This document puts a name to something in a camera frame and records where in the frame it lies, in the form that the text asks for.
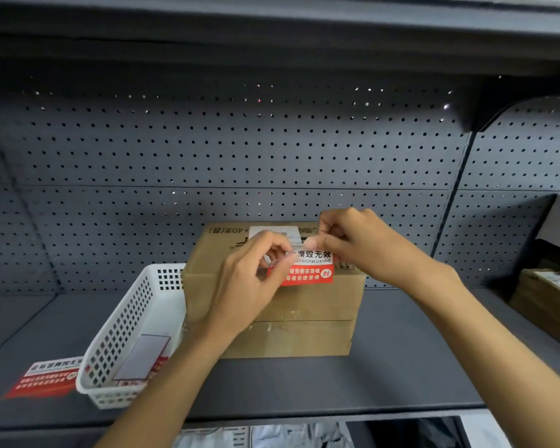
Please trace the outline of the dark grey metal shelf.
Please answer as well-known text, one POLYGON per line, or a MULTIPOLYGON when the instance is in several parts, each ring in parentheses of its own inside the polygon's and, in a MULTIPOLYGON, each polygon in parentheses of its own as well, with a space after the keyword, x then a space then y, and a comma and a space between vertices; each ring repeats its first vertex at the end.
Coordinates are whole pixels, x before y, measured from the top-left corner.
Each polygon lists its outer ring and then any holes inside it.
MULTIPOLYGON (((0 435, 105 428, 120 409, 98 410, 77 392, 2 399, 32 363, 84 354, 121 294, 62 294, 0 346, 0 435)), ((484 408, 439 332, 403 292, 367 290, 342 357, 221 360, 186 428, 458 415, 484 408)))

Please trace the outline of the red and white seal sticker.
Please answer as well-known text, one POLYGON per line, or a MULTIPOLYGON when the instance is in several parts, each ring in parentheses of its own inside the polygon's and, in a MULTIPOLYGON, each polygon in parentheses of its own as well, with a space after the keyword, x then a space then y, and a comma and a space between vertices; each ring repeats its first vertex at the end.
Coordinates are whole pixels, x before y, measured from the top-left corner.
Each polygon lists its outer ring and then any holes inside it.
POLYGON ((263 279, 269 276, 284 256, 292 255, 297 257, 297 259, 291 265, 281 286, 331 284, 333 282, 334 255, 329 251, 303 250, 302 248, 294 247, 287 253, 275 250, 272 255, 274 256, 273 259, 269 259, 268 255, 264 257, 266 266, 258 268, 256 272, 258 278, 263 279))
POLYGON ((61 397, 76 389, 83 357, 34 362, 2 399, 61 397))

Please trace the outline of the person's right hand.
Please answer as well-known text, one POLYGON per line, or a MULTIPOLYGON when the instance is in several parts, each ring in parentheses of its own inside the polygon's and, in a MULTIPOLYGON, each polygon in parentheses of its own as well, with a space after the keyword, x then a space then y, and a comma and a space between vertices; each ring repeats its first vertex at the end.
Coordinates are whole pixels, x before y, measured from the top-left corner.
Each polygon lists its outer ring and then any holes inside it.
POLYGON ((370 209, 322 211, 317 235, 336 236, 343 262, 411 296, 421 296, 430 286, 453 276, 451 268, 425 254, 370 209))

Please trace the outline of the black package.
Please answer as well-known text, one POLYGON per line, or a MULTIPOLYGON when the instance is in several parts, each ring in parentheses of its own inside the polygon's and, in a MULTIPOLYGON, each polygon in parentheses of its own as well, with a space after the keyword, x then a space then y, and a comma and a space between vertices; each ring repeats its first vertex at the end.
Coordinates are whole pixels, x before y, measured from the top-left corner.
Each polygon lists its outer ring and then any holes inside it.
POLYGON ((347 422, 355 448, 471 448, 458 416, 347 422))

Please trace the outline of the white plastic packages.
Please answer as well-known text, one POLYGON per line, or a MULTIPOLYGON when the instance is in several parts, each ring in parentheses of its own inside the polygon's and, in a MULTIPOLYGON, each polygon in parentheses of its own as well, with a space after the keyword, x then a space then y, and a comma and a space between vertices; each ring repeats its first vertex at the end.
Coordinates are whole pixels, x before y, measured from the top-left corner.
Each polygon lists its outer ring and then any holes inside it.
POLYGON ((344 422, 188 429, 172 448, 355 448, 344 422))

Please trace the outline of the labelled brown cardboard box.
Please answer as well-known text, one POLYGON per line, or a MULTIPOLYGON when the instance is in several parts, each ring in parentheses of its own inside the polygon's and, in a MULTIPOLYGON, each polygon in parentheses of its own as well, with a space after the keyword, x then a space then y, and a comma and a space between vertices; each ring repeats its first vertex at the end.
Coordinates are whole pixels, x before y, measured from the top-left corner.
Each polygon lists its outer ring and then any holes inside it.
POLYGON ((509 304, 560 343, 560 271, 523 269, 509 304))

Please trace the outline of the white plastic basket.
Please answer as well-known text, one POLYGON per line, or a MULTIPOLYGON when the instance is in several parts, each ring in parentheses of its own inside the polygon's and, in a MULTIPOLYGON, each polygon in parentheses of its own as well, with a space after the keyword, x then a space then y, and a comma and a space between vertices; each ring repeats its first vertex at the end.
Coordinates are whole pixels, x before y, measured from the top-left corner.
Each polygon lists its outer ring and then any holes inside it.
POLYGON ((179 347, 187 332, 184 263, 152 264, 136 278, 86 350, 76 389, 100 410, 125 408, 179 347), (171 339, 145 380, 114 380, 142 334, 171 339))

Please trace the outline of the dark grey pegboard panel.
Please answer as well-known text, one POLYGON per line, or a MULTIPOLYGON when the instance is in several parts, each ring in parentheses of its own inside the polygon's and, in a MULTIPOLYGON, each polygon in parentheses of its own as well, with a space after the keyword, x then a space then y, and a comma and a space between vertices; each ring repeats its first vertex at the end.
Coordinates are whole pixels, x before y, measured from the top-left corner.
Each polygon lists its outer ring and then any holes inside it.
POLYGON ((475 134, 479 81, 0 58, 0 295, 126 291, 208 223, 348 207, 509 275, 560 193, 560 96, 475 134))

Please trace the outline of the person's left forearm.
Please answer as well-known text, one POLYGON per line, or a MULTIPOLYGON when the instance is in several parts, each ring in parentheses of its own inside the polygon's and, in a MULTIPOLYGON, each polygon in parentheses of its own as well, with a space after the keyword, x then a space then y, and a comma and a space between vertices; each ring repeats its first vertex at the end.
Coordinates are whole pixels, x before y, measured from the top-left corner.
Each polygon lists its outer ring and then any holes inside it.
POLYGON ((229 318, 203 323, 94 448, 171 448, 211 370, 247 326, 229 318))

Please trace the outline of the person's right forearm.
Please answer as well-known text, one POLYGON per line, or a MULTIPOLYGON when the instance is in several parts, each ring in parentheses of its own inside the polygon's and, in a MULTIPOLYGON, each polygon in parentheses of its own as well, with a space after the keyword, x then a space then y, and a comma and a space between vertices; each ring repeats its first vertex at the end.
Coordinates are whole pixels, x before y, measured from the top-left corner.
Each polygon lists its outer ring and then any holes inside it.
POLYGON ((429 259, 406 291, 447 342, 515 448, 560 448, 560 376, 464 286, 429 259))

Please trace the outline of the sticker backing sheet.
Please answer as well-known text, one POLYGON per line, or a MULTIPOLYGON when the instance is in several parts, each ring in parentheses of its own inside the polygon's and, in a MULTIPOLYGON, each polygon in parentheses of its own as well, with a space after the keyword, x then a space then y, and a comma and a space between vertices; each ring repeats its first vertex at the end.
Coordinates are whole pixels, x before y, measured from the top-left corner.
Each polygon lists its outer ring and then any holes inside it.
POLYGON ((169 336, 142 334, 138 337, 114 380, 145 380, 157 359, 164 352, 169 336))

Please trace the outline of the person's left hand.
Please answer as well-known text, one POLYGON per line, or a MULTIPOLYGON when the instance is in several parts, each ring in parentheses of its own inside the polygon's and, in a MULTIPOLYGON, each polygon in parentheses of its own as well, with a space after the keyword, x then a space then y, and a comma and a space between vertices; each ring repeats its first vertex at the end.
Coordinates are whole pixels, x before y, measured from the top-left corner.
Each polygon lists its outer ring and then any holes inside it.
MULTIPOLYGON (((266 255, 273 259, 275 250, 287 253, 292 249, 288 237, 265 230, 248 239, 225 260, 202 336, 216 356, 219 357, 254 322, 282 284, 257 278, 260 260, 266 255)), ((290 259, 291 268, 297 257, 288 255, 284 259, 290 259)))

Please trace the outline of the dark grey shelf bracket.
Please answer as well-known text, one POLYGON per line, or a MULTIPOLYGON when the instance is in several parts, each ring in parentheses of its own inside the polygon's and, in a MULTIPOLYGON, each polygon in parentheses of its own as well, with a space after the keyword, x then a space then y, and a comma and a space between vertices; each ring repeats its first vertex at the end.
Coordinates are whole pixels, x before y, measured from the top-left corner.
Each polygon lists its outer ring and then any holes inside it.
POLYGON ((560 74, 547 76, 493 76, 479 92, 470 131, 483 133, 510 107, 521 102, 560 96, 560 74))

